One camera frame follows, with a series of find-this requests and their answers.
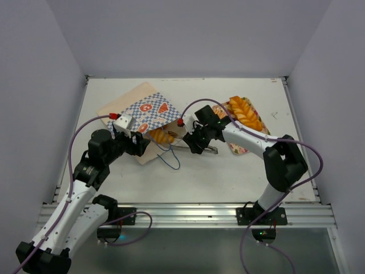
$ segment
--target cable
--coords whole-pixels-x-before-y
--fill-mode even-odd
[[[146,235],[148,234],[148,232],[150,231],[151,229],[151,226],[152,226],[152,216],[151,214],[149,214],[148,212],[145,212],[145,211],[137,211],[137,212],[133,212],[133,213],[130,213],[130,214],[127,214],[121,218],[118,218],[114,221],[108,221],[106,223],[103,223],[101,224],[100,226],[103,226],[103,225],[108,225],[108,224],[113,224],[113,223],[116,223],[117,221],[121,221],[121,220],[124,220],[132,215],[136,215],[136,214],[144,214],[144,215],[147,215],[150,219],[150,222],[149,222],[149,226],[148,228],[146,229],[146,231],[139,237],[135,238],[134,240],[131,240],[129,242],[126,242],[126,243],[121,243],[121,244],[115,244],[115,243],[107,243],[107,245],[111,245],[112,247],[123,247],[125,245],[129,245],[129,244],[133,244],[141,239],[143,239],[144,237],[146,237]]]
[[[241,238],[241,241],[240,241],[240,259],[241,259],[241,263],[242,263],[243,268],[245,269],[246,273],[249,274],[250,272],[249,272],[249,270],[248,270],[248,268],[247,268],[247,266],[245,264],[245,261],[244,261],[243,245],[244,245],[245,237],[246,237],[246,235],[247,235],[250,227],[253,224],[255,224],[259,219],[261,219],[263,216],[265,216],[268,212],[270,212],[273,208],[275,208],[292,190],[294,190],[295,188],[300,187],[303,184],[305,184],[305,183],[313,180],[314,178],[316,178],[322,172],[322,170],[323,170],[323,158],[320,155],[320,153],[314,147],[312,147],[312,146],[310,146],[310,145],[308,145],[306,143],[303,143],[303,142],[300,142],[300,141],[297,141],[297,140],[290,140],[290,139],[265,138],[265,137],[262,137],[261,135],[258,135],[258,134],[254,133],[254,132],[251,132],[251,131],[245,129],[244,127],[241,127],[239,124],[236,123],[236,121],[233,119],[233,117],[231,116],[231,114],[229,113],[229,111],[223,106],[223,104],[221,104],[220,102],[218,102],[216,100],[213,100],[213,99],[204,98],[204,99],[195,100],[194,102],[192,102],[191,104],[189,104],[184,109],[184,111],[181,114],[181,119],[183,118],[184,114],[186,113],[186,111],[188,110],[189,107],[191,107],[193,104],[195,104],[197,102],[201,102],[201,101],[210,101],[210,102],[213,102],[213,103],[217,104],[218,106],[220,106],[227,113],[227,116],[229,117],[229,119],[231,120],[231,122],[239,130],[241,130],[241,131],[243,131],[243,132],[245,132],[247,134],[250,134],[251,136],[254,136],[254,137],[258,138],[258,139],[265,140],[265,141],[271,141],[271,142],[286,142],[286,143],[300,144],[301,146],[307,147],[310,150],[312,150],[312,152],[314,152],[314,154],[316,154],[316,156],[318,157],[318,160],[319,160],[319,168],[318,168],[318,171],[315,174],[313,174],[309,178],[307,178],[307,179],[303,180],[302,182],[297,183],[294,186],[292,186],[291,188],[289,188],[289,190],[280,199],[278,199],[271,207],[269,207],[267,210],[265,210],[263,213],[261,213],[256,219],[254,219],[246,227],[246,229],[244,230],[244,233],[243,233],[242,238]],[[296,270],[295,270],[295,267],[294,267],[294,264],[293,264],[292,260],[289,258],[289,256],[287,254],[284,253],[284,251],[281,251],[279,248],[273,247],[273,246],[270,246],[270,245],[269,245],[269,247],[272,248],[272,249],[274,249],[274,250],[276,250],[276,251],[278,251],[282,255],[284,255],[284,257],[286,257],[289,260],[289,263],[291,264],[292,269],[293,269],[293,273],[296,273]]]
[[[72,145],[74,143],[74,140],[77,136],[77,134],[80,132],[80,130],[82,130],[86,125],[90,124],[91,122],[95,121],[95,120],[99,120],[99,119],[103,119],[103,118],[109,118],[111,115],[102,115],[102,116],[98,116],[98,117],[94,117],[88,121],[86,121],[85,123],[83,123],[74,133],[74,135],[71,138],[70,141],[70,145],[68,147],[68,170],[70,172],[70,191],[68,192],[68,198],[71,198],[72,196],[72,191],[74,190],[74,178],[73,178],[73,174],[72,174],[72,164],[71,164],[71,151],[72,151]],[[57,217],[57,219],[55,220],[55,222],[53,223],[53,225],[47,230],[47,232],[44,234],[44,239],[42,239],[41,241],[39,241],[39,243],[36,245],[36,247],[32,250],[32,252],[30,252],[30,254],[28,255],[28,257],[26,257],[26,259],[12,272],[12,274],[16,274],[18,273],[27,263],[28,261],[33,257],[33,255],[36,253],[36,251],[41,247],[41,245],[46,241],[46,239],[48,238],[48,236],[51,234],[51,232],[53,231],[53,229],[57,226],[57,224],[59,223],[59,221],[61,220],[61,218],[63,217],[68,205],[70,202],[65,202],[61,213],[59,214],[59,216]]]
[[[167,142],[168,142],[168,144],[169,144],[169,149],[168,150],[165,150],[164,148],[162,148],[162,147],[160,147],[160,145],[158,144],[158,142],[156,141],[156,140],[154,140],[154,138],[149,134],[149,133],[146,133],[146,135],[150,138],[150,140],[151,141],[153,141],[156,145],[157,145],[157,147],[159,148],[159,149],[161,149],[162,151],[165,151],[165,152],[168,152],[168,151],[171,151],[172,152],[172,155],[175,157],[175,159],[177,160],[177,163],[179,164],[179,166],[176,168],[176,167],[173,167],[172,165],[170,165],[169,163],[167,163],[166,161],[165,161],[165,159],[164,158],[162,158],[162,156],[161,155],[159,155],[159,154],[157,154],[157,157],[159,157],[168,167],[170,167],[170,168],[172,168],[173,170],[179,170],[180,169],[180,167],[181,167],[181,164],[180,164],[180,161],[179,161],[179,159],[178,159],[178,157],[175,155],[175,152],[173,151],[173,149],[172,149],[172,146],[171,146],[171,143],[169,142],[169,140],[168,140],[168,138],[167,138],[167,136],[166,136],[166,132],[164,131],[164,129],[163,128],[161,128],[162,129],[162,132],[164,133],[164,135],[165,135],[165,139],[167,140]]]

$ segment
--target braided bread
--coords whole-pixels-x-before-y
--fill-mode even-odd
[[[257,119],[255,112],[251,109],[246,100],[235,96],[229,99],[229,104],[237,120],[246,127],[262,131],[261,122]]]
[[[174,141],[174,137],[172,137],[168,133],[165,133],[161,128],[151,130],[149,132],[149,135],[153,138],[153,140],[156,141],[157,144],[172,143]]]

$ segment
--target purple cable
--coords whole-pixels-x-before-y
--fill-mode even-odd
[[[131,240],[129,242],[126,242],[126,243],[121,243],[121,244],[115,244],[115,243],[108,243],[107,245],[111,245],[112,247],[122,247],[122,246],[125,246],[125,245],[128,245],[128,244],[133,244],[139,240],[141,240],[142,238],[146,237],[146,235],[148,234],[149,230],[151,229],[151,226],[152,226],[152,216],[151,214],[149,214],[148,212],[145,212],[145,211],[137,211],[137,212],[133,212],[131,214],[128,214],[128,215],[125,215],[121,218],[118,218],[116,220],[113,220],[113,221],[108,221],[100,226],[103,226],[103,225],[108,225],[108,224],[113,224],[113,223],[116,223],[117,221],[122,221],[132,215],[136,215],[136,214],[144,214],[144,215],[147,215],[150,219],[150,222],[149,222],[149,226],[148,228],[146,229],[146,231],[139,237],[135,238],[134,240]]]
[[[271,207],[269,207],[267,210],[265,210],[263,213],[261,213],[256,219],[254,219],[244,230],[244,233],[242,235],[242,238],[241,238],[241,241],[240,241],[240,259],[241,259],[241,263],[242,263],[242,266],[243,268],[245,269],[246,273],[249,274],[249,270],[245,264],[245,260],[244,260],[244,252],[243,252],[243,247],[244,247],[244,240],[245,240],[245,237],[250,229],[250,227],[252,225],[254,225],[259,219],[261,219],[263,216],[265,216],[268,212],[270,212],[273,208],[275,208],[283,199],[285,199],[285,197],[295,188],[297,187],[300,187],[301,185],[309,182],[310,180],[313,180],[315,177],[317,177],[323,170],[323,158],[322,156],[319,154],[319,152],[312,146],[306,144],[306,143],[303,143],[303,142],[300,142],[300,141],[297,141],[297,140],[288,140],[288,139],[274,139],[274,138],[265,138],[265,137],[262,137],[261,135],[258,135],[254,132],[251,132],[247,129],[245,129],[244,127],[241,127],[239,124],[236,123],[236,121],[233,119],[233,117],[231,116],[231,114],[229,113],[229,111],[223,106],[223,104],[221,104],[220,102],[216,101],[216,100],[213,100],[213,99],[209,99],[209,98],[205,98],[205,99],[199,99],[199,100],[195,100],[194,102],[192,102],[191,104],[189,104],[185,110],[182,112],[181,114],[181,118],[183,118],[184,114],[186,113],[186,111],[188,110],[189,107],[191,107],[193,104],[197,103],[197,102],[201,102],[201,101],[210,101],[210,102],[213,102],[215,104],[217,104],[218,106],[220,106],[226,113],[227,113],[227,116],[228,118],[231,120],[231,122],[241,131],[247,133],[247,134],[250,134],[251,136],[254,136],[258,139],[261,139],[261,140],[265,140],[265,141],[271,141],[271,142],[285,142],[285,143],[295,143],[295,144],[300,144],[301,146],[304,146],[304,147],[307,147],[309,148],[310,150],[312,150],[312,152],[314,152],[314,154],[316,154],[316,156],[318,157],[318,160],[319,160],[319,168],[318,168],[318,171],[310,176],[309,178],[305,179],[304,181],[300,182],[300,183],[297,183],[296,185],[292,186],[291,188],[289,188],[289,191],[287,191],[280,199],[278,199]],[[293,264],[293,261],[291,260],[291,258],[289,258],[289,256],[287,254],[284,253],[284,251],[281,251],[279,248],[277,247],[274,247],[272,245],[269,245],[269,247],[271,247],[272,249],[278,251],[279,253],[281,253],[282,255],[284,255],[285,258],[288,259],[292,269],[293,269],[293,273],[296,274],[296,270],[295,270],[295,266]]]
[[[95,121],[95,120],[99,120],[99,119],[103,119],[103,118],[109,118],[109,115],[103,115],[103,116],[98,116],[98,117],[94,117],[92,119],[90,119],[89,121],[86,121],[85,123],[83,123],[74,133],[74,135],[71,138],[70,141],[70,145],[68,147],[68,170],[70,172],[70,191],[68,192],[68,198],[71,198],[72,196],[72,191],[74,190],[74,178],[72,175],[72,164],[71,164],[71,151],[72,151],[72,145],[74,143],[74,140],[77,136],[77,134],[80,132],[81,129],[83,129],[86,125],[90,124],[91,122]],[[50,227],[50,229],[47,230],[47,232],[44,234],[45,237],[47,238],[49,236],[49,234],[51,234],[51,232],[53,231],[53,229],[56,227],[56,225],[59,223],[59,221],[61,220],[61,218],[63,217],[64,213],[66,212],[66,209],[69,205],[69,202],[66,202],[61,210],[61,213],[59,214],[59,216],[57,217],[57,219],[55,220],[55,222],[53,223],[53,225]],[[32,256],[34,255],[34,253],[41,247],[41,245],[44,243],[44,241],[46,240],[42,239],[41,241],[39,241],[39,243],[36,245],[36,247],[32,250],[32,252],[30,252],[30,254],[28,255],[28,257],[26,257],[26,259],[11,273],[11,274],[17,274],[23,267],[24,265],[26,265],[26,263],[28,263],[28,261],[32,258]]]

